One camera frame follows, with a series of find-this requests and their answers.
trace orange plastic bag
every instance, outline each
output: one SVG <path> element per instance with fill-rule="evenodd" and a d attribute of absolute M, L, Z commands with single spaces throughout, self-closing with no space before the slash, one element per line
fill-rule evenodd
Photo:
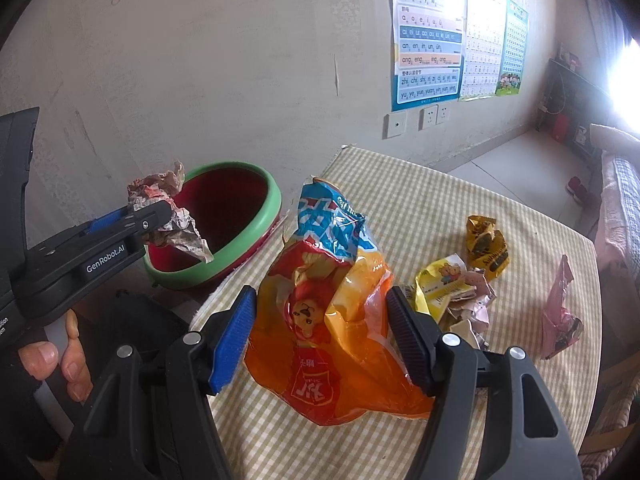
<path fill-rule="evenodd" d="M 433 403 L 388 340 L 393 276 L 364 223 L 335 187 L 314 179 L 302 188 L 297 231 L 258 290 L 244 362 L 320 426 L 366 410 L 425 417 Z"/>

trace human hand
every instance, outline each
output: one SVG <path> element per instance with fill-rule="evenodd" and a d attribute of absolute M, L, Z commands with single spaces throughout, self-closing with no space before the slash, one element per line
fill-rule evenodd
<path fill-rule="evenodd" d="M 78 318 L 73 310 L 65 315 L 66 334 L 69 338 L 68 346 L 60 361 L 62 375 L 67 385 L 66 392 L 71 399 L 80 402 L 86 400 L 94 385 L 91 382 L 89 368 L 86 366 L 84 351 L 80 343 L 78 332 Z M 49 341 L 41 341 L 23 346 L 18 350 L 22 366 L 29 375 L 39 381 L 49 377 L 58 364 L 58 349 Z"/>

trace red container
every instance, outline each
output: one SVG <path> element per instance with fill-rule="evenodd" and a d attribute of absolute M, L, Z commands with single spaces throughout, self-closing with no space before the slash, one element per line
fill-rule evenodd
<path fill-rule="evenodd" d="M 554 123 L 554 129 L 551 133 L 551 136 L 561 144 L 564 142 L 566 133 L 569 130 L 570 120 L 571 119 L 564 114 L 558 114 L 558 116 L 556 117 L 556 122 Z"/>

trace crumpled paper wrapper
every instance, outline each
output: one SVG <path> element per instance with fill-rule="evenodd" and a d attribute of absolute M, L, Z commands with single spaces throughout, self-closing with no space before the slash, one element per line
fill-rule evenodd
<path fill-rule="evenodd" d="M 564 306 L 569 283 L 574 275 L 566 254 L 562 255 L 546 305 L 542 311 L 542 356 L 551 359 L 580 339 L 584 329 L 582 321 Z"/>
<path fill-rule="evenodd" d="M 171 245 L 201 262 L 212 262 L 213 254 L 209 250 L 207 241 L 196 229 L 196 221 L 187 209 L 178 207 L 172 199 L 180 193 L 182 184 L 184 184 L 184 166 L 176 162 L 173 171 L 139 178 L 127 186 L 129 205 L 133 206 L 134 211 L 159 200 L 166 200 L 171 205 L 171 220 L 147 234 L 143 242 L 157 247 Z"/>
<path fill-rule="evenodd" d="M 489 328 L 487 308 L 496 297 L 494 288 L 487 282 L 482 269 L 467 270 L 463 273 L 463 279 L 467 285 L 475 288 L 476 296 L 470 300 L 449 303 L 449 323 L 452 319 L 457 322 L 441 328 L 459 335 L 473 348 L 488 350 L 489 345 L 482 334 Z"/>
<path fill-rule="evenodd" d="M 403 286 L 417 312 L 430 314 L 443 332 L 453 332 L 473 348 L 488 350 L 482 334 L 489 328 L 487 307 L 495 291 L 482 269 L 467 269 L 457 254 L 437 260 Z"/>
<path fill-rule="evenodd" d="M 466 219 L 466 262 L 470 267 L 484 269 L 489 282 L 509 265 L 507 242 L 495 222 L 495 218 L 480 215 Z"/>

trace green bowl rim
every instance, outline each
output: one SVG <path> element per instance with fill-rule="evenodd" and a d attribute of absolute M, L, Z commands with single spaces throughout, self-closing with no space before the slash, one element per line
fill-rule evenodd
<path fill-rule="evenodd" d="M 212 170 L 231 167 L 244 168 L 245 170 L 253 171 L 267 181 L 267 196 L 264 199 L 262 207 L 256 213 L 254 219 L 249 222 L 247 227 L 245 227 L 240 234 L 238 234 L 238 236 L 231 240 L 226 246 L 217 251 L 213 255 L 213 261 L 208 264 L 205 262 L 199 262 L 187 269 L 164 272 L 162 270 L 157 270 L 152 265 L 151 260 L 149 259 L 148 247 L 145 246 L 145 256 L 143 261 L 146 272 L 148 272 L 151 278 L 159 285 L 173 290 L 181 290 L 206 282 L 225 270 L 242 254 L 247 252 L 260 239 L 260 237 L 268 231 L 271 224 L 273 224 L 273 221 L 277 218 L 278 213 L 280 212 L 280 206 L 282 205 L 282 194 L 280 193 L 280 188 L 278 187 L 278 184 L 276 184 L 275 179 L 271 176 L 271 173 L 260 166 L 256 166 L 255 164 L 240 161 L 204 164 L 187 173 L 184 181 L 188 182 L 192 178 L 203 173 L 208 173 Z"/>

